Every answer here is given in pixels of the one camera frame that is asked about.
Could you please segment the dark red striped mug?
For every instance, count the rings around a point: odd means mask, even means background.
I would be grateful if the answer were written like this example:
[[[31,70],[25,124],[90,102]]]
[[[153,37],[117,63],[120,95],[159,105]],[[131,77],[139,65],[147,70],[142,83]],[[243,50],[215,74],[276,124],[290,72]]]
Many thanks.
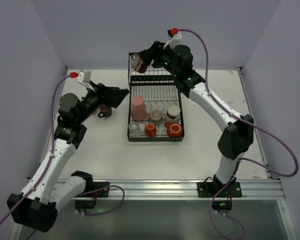
[[[131,68],[137,73],[144,74],[148,68],[148,65],[138,54],[133,54],[131,56]]]

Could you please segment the black mug brown interior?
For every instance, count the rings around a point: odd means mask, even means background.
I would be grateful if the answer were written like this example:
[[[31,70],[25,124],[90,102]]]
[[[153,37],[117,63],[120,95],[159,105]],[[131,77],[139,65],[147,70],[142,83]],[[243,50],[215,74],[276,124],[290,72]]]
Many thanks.
[[[106,105],[102,105],[99,107],[99,113],[97,114],[97,116],[99,118],[109,118],[112,116],[112,107],[111,106],[106,106]]]

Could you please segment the tall pink plastic cup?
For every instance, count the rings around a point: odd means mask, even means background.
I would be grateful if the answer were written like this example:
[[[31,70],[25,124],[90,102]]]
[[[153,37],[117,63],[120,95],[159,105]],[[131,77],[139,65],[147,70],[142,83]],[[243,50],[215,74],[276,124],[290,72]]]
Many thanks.
[[[131,116],[135,121],[143,121],[148,115],[144,98],[142,96],[134,96],[131,99]]]

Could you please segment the clear glass cup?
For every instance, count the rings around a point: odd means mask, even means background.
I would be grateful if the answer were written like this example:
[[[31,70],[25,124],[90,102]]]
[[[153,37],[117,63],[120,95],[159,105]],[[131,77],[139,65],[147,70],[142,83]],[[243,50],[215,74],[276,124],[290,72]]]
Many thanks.
[[[131,122],[128,125],[128,131],[131,137],[139,136],[142,133],[141,128],[137,122]]]

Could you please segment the white steel cup wood band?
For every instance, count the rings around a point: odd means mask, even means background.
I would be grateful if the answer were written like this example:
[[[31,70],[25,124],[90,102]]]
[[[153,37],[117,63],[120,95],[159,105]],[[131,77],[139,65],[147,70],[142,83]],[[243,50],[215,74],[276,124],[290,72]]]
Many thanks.
[[[177,105],[170,105],[167,108],[165,121],[169,123],[178,123],[180,120],[181,109]]]

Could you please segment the orange teacup white rim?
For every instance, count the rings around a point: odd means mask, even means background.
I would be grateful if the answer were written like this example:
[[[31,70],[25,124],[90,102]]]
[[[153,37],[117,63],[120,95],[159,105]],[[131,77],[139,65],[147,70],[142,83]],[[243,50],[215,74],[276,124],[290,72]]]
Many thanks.
[[[169,137],[179,138],[184,134],[184,128],[179,123],[166,122],[165,127]]]

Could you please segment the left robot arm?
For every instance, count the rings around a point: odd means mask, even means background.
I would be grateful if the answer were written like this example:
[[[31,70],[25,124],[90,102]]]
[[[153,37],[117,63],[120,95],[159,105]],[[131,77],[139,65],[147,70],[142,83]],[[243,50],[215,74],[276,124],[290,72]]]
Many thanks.
[[[78,170],[62,186],[54,189],[66,163],[86,134],[84,121],[101,106],[117,108],[130,92],[101,83],[92,83],[91,86],[82,99],[73,93],[60,98],[50,150],[29,183],[19,194],[12,193],[7,200],[15,223],[46,233],[70,200],[94,191],[93,176]]]

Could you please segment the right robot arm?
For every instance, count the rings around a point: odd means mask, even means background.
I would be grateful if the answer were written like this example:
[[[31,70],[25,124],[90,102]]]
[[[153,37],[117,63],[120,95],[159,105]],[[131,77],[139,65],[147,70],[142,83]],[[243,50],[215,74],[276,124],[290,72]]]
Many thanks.
[[[171,48],[155,41],[150,48],[132,55],[131,67],[137,73],[145,73],[149,66],[170,73],[178,91],[205,110],[220,128],[217,147],[221,160],[212,186],[214,191],[225,190],[235,182],[239,158],[254,142],[253,117],[240,114],[214,95],[207,86],[207,78],[193,69],[193,55],[186,45]]]

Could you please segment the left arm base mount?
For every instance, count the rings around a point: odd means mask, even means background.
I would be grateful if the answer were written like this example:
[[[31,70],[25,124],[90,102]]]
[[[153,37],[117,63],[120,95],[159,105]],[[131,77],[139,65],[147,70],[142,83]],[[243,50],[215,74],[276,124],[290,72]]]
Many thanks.
[[[92,185],[76,198],[107,198],[109,196],[110,183],[107,181],[93,181]]]

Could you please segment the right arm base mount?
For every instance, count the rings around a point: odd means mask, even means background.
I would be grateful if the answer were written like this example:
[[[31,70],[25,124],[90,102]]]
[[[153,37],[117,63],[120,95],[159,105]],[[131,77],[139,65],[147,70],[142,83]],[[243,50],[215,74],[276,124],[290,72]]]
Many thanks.
[[[212,198],[226,184],[221,183],[217,177],[207,177],[204,181],[196,183],[196,190],[199,198]],[[241,185],[234,177],[230,184],[222,190],[217,198],[241,198],[243,196]]]

